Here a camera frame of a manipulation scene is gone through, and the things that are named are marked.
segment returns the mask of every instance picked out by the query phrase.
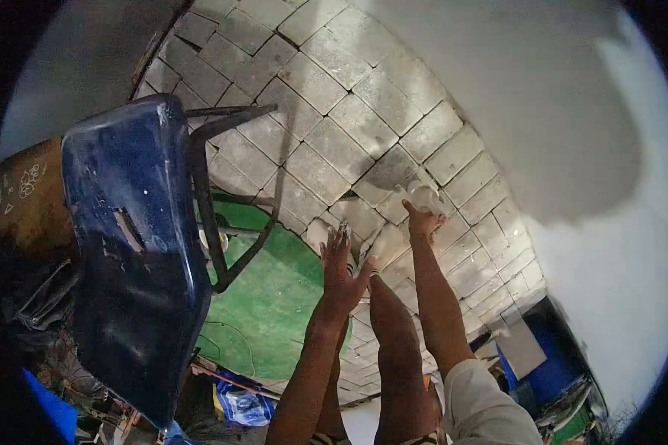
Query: concrete block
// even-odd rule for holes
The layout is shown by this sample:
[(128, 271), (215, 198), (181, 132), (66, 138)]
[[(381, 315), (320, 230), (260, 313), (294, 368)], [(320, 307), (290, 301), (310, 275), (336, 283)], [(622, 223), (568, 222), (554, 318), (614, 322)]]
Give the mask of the concrete block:
[(289, 156), (285, 168), (328, 206), (351, 188), (346, 179), (306, 142), (302, 142)]
[(249, 65), (240, 67), (235, 84), (246, 93), (257, 96), (296, 53), (297, 50), (280, 36), (273, 36)]
[(446, 275), (446, 280), (459, 298), (465, 298), (497, 273), (494, 263), (484, 249), (475, 251)]
[(344, 0), (309, 0), (289, 16), (277, 30), (295, 45), (301, 45), (346, 6)]
[(240, 124), (238, 130), (277, 165), (283, 165), (300, 144), (297, 138), (270, 115)]
[(478, 224), (472, 226), (472, 232), (480, 240), (491, 258), (495, 258), (509, 245), (507, 237), (492, 213), (488, 213)]
[(323, 115), (346, 96), (346, 90), (304, 53), (296, 53), (278, 76)]
[(211, 36), (198, 53), (198, 57), (208, 62), (230, 81), (235, 81), (235, 76), (243, 67), (249, 66), (252, 60), (252, 56), (218, 33)]
[(463, 126), (449, 102), (440, 102), (399, 143), (418, 162), (425, 161)]
[(219, 153), (240, 170), (258, 188), (262, 188), (277, 171), (277, 166), (265, 156), (252, 142), (242, 136), (236, 129), (223, 133), (225, 137), (219, 141)]
[(257, 195), (257, 185), (247, 179), (220, 154), (215, 155), (213, 161), (208, 165), (208, 177), (210, 182), (228, 193), (252, 197)]
[(438, 258), (438, 266), (440, 271), (446, 274), (458, 266), (463, 260), (469, 258), (475, 251), (480, 248), (480, 241), (468, 231), (457, 241), (443, 252)]
[(362, 79), (353, 91), (399, 136), (405, 135), (423, 117), (413, 102), (376, 70)]
[(146, 70), (144, 79), (157, 92), (171, 93), (181, 80), (181, 76), (163, 60), (155, 58), (149, 69)]
[(376, 207), (391, 194), (396, 184), (404, 182), (418, 169), (418, 164), (400, 145), (394, 145), (354, 185), (353, 190), (370, 206)]
[(320, 28), (300, 50), (346, 90), (371, 73), (371, 66), (352, 54), (327, 28)]
[(524, 249), (521, 254), (500, 270), (500, 278), (503, 281), (509, 281), (512, 276), (522, 272), (522, 269), (532, 260), (534, 260), (534, 251), (531, 248)]
[(196, 0), (191, 5), (190, 12), (220, 23), (237, 3), (238, 0)]
[(497, 165), (482, 152), (444, 187), (445, 193), (455, 207), (460, 208), (497, 173)]
[(230, 80), (198, 57), (193, 59), (181, 75), (183, 81), (211, 107), (218, 103), (230, 86)]
[(176, 21), (173, 32), (178, 37), (203, 47), (217, 29), (218, 23), (187, 12)]
[(424, 113), (445, 98), (445, 87), (423, 60), (398, 46), (377, 67)]
[(305, 141), (351, 184), (374, 165), (371, 156), (330, 117), (319, 122)]
[(220, 22), (218, 33), (251, 56), (272, 36), (272, 31), (265, 25), (239, 9), (230, 11)]
[[(279, 108), (271, 112), (270, 116), (280, 122), (285, 129), (299, 140), (304, 140), (322, 120), (322, 115), (280, 78), (274, 78), (265, 87), (264, 91), (258, 96), (257, 103), (259, 105), (278, 104)], [(312, 148), (316, 149), (311, 141), (307, 142)]]
[(223, 97), (218, 101), (218, 107), (243, 107), (250, 105), (254, 99), (245, 94), (237, 85), (232, 84), (223, 94)]
[(483, 149), (475, 130), (464, 125), (424, 163), (430, 174), (441, 184), (447, 184)]
[(503, 184), (502, 178), (497, 175), (460, 207), (460, 214), (468, 224), (477, 224), (490, 210), (504, 200), (506, 196), (507, 188)]
[(343, 98), (329, 117), (374, 159), (381, 158), (398, 141), (396, 133), (357, 95)]
[[(277, 197), (275, 194), (276, 185), (279, 181), (281, 181), (281, 197)], [(269, 197), (281, 198), (282, 206), (292, 212), (304, 224), (309, 224), (310, 221), (327, 209), (322, 200), (281, 168), (272, 176), (264, 190)]]
[[(200, 98), (185, 82), (178, 82), (176, 88), (173, 90), (173, 94), (178, 96), (178, 99), (181, 100), (184, 110), (195, 110), (197, 108), (209, 108), (208, 102), (205, 102)], [(199, 118), (188, 119), (188, 125), (192, 126), (193, 129), (196, 129), (203, 125), (207, 117), (202, 116)]]
[(400, 46), (381, 23), (355, 6), (339, 13), (327, 23), (327, 28), (346, 48), (371, 66), (378, 65), (392, 49)]
[(331, 206), (329, 212), (339, 221), (349, 221), (351, 229), (362, 239), (374, 235), (386, 222), (359, 197), (339, 200)]
[(281, 0), (241, 0), (237, 9), (275, 30), (294, 12), (295, 7)]

